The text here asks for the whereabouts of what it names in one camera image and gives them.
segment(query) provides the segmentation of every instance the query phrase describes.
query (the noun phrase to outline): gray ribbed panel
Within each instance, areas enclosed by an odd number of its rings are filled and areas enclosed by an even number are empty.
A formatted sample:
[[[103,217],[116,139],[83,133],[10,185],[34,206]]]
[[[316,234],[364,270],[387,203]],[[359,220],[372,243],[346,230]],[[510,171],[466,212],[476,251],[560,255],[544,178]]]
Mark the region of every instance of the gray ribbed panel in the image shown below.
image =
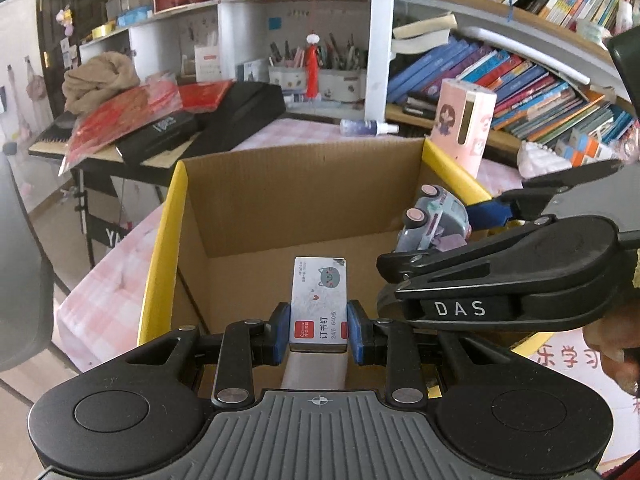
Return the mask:
[[[258,406],[217,415],[187,455],[135,480],[373,479],[500,477],[460,460],[423,416],[387,408],[372,392],[267,392]],[[69,479],[48,472],[42,480]]]

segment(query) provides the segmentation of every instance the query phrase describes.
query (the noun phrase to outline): pink checkered tablecloth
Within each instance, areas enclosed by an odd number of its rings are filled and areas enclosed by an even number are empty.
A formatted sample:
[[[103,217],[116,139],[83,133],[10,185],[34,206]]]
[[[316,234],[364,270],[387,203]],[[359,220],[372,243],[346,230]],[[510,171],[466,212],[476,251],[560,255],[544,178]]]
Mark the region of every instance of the pink checkered tablecloth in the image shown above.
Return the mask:
[[[236,147],[249,150],[345,139],[334,124],[280,119]],[[517,170],[483,160],[478,180],[496,196],[520,187]],[[71,292],[56,314],[63,350],[82,371],[136,345],[140,311],[162,206],[133,229]]]

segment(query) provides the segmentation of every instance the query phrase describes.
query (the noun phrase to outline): crosshair symbol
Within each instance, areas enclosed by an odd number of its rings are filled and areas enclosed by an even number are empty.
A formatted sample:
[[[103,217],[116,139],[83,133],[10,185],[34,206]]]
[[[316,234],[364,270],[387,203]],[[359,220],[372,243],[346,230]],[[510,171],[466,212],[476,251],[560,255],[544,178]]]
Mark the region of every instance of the crosshair symbol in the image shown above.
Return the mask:
[[[330,401],[326,397],[323,397],[322,395],[318,395],[317,397],[314,397],[313,399],[311,399],[309,402],[314,403],[316,406],[324,406],[326,403]]]

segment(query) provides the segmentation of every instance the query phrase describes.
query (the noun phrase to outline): red tassel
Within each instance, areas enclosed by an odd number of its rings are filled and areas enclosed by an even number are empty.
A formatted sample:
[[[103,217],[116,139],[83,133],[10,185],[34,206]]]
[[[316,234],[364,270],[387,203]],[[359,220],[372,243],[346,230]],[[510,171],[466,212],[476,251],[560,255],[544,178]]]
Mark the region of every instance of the red tassel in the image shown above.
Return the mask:
[[[318,48],[310,44],[306,50],[306,96],[314,99],[318,96]]]

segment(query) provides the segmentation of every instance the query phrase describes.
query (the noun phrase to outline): blue sticky note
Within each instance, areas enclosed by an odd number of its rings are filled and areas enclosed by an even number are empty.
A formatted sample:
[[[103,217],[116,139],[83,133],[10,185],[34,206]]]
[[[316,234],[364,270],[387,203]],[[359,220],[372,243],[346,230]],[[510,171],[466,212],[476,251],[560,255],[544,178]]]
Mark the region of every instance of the blue sticky note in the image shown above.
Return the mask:
[[[282,28],[282,18],[269,18],[269,30],[279,30]]]

